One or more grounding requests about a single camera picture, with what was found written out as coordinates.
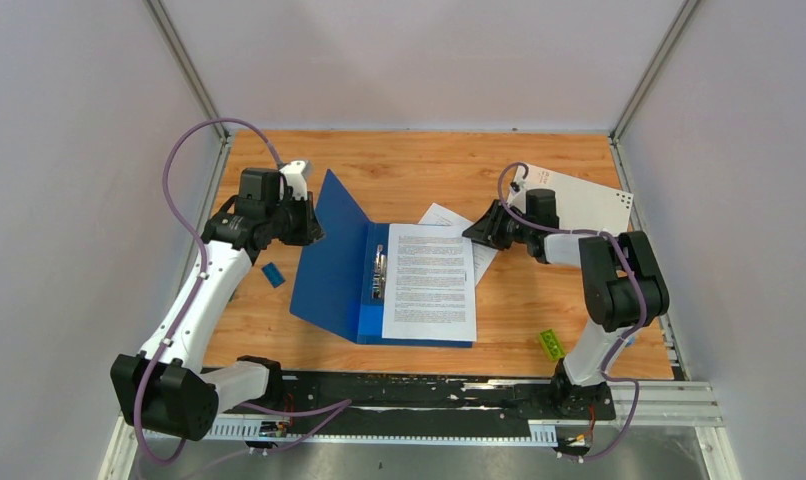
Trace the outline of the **blue file folder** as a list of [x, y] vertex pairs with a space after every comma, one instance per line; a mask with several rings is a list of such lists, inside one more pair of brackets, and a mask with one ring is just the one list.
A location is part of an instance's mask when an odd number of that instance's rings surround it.
[[473, 346], [384, 339], [388, 231], [399, 223], [370, 220], [332, 171], [325, 174], [316, 212], [325, 235], [301, 253], [291, 314], [356, 344]]

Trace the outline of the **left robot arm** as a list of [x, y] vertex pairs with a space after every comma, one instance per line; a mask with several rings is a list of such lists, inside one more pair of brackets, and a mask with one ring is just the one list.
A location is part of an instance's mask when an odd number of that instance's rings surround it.
[[169, 312], [138, 353], [119, 355], [110, 377], [126, 423], [184, 440], [202, 439], [216, 417], [243, 402], [262, 413], [285, 400], [279, 363], [245, 355], [203, 370], [214, 330], [241, 281], [273, 241], [304, 247], [324, 233], [307, 178], [294, 160], [246, 168], [239, 191], [206, 222], [199, 251]]

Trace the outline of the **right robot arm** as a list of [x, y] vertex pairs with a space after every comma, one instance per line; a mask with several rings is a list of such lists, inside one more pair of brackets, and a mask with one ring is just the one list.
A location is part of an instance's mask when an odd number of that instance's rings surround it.
[[554, 411], [571, 418], [601, 395], [613, 379], [613, 360], [628, 339], [667, 312], [670, 295], [644, 232], [564, 230], [554, 191], [533, 189], [524, 197], [523, 209], [493, 201], [462, 235], [499, 251], [522, 244], [541, 264], [580, 270], [588, 320], [578, 343], [558, 361], [549, 392]]

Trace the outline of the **blue toy brick plate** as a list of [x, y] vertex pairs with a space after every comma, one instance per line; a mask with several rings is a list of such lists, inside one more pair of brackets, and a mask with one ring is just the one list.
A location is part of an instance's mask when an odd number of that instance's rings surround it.
[[285, 277], [273, 262], [262, 266], [261, 272], [273, 288], [279, 288], [285, 283]]

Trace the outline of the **beige card sheet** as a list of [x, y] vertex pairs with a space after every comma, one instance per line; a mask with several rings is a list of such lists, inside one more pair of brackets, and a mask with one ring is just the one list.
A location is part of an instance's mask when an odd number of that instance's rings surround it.
[[[526, 190], [543, 188], [555, 193], [560, 229], [607, 231], [615, 235], [630, 230], [631, 193], [534, 165], [516, 167], [513, 178], [518, 172], [527, 174]], [[525, 212], [525, 192], [508, 197], [508, 203]]]

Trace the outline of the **green toy brick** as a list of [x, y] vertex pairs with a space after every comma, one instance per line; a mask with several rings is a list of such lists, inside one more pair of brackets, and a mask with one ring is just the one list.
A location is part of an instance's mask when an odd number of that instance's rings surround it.
[[558, 362], [567, 352], [553, 329], [538, 334], [538, 342], [550, 362]]

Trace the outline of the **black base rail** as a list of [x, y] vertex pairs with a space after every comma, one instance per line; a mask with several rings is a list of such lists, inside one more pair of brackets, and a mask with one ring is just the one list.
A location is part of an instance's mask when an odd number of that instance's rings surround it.
[[582, 455], [624, 426], [722, 425], [711, 388], [685, 381], [592, 387], [565, 397], [546, 379], [281, 371], [260, 399], [221, 407], [213, 373], [150, 389], [143, 428], [189, 441], [542, 446]]

